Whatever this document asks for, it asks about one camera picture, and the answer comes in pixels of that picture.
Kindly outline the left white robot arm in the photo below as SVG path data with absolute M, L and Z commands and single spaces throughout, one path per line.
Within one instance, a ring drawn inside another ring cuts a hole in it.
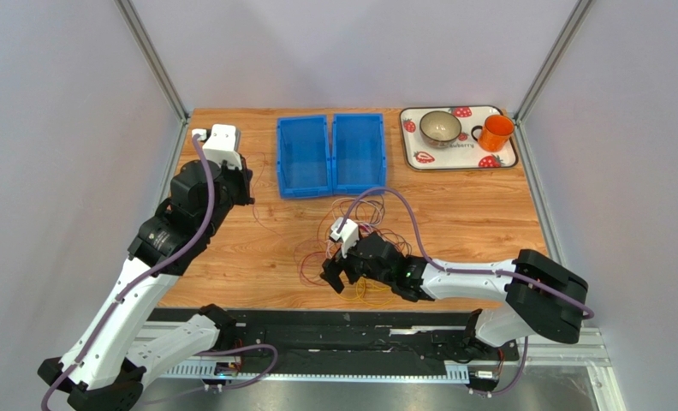
M 229 348 L 236 321 L 210 304 L 150 342 L 135 338 L 157 303 L 203 253 L 234 206 L 248 206 L 253 173 L 237 152 L 210 152 L 181 167 L 170 195 L 139 228 L 97 317 L 63 356 L 46 359 L 48 384 L 40 407 L 56 391 L 74 410 L 130 410 L 170 368 L 212 348 Z

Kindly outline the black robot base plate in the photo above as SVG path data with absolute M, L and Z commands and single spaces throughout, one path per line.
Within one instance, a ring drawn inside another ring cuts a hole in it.
M 233 343 L 267 343 L 242 356 L 242 371 L 439 372 L 468 364 L 461 348 L 469 313 L 230 309 Z

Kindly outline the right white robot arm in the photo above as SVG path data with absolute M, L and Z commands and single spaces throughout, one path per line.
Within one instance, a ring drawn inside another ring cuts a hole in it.
M 411 302 L 496 301 L 497 308 L 472 313 L 466 326 L 470 343 L 493 348 L 531 335 L 575 344 L 587 312 L 587 281 L 531 249 L 494 263 L 450 263 L 401 253 L 371 234 L 341 246 L 324 261 L 319 276 L 337 293 L 345 283 L 367 279 Z

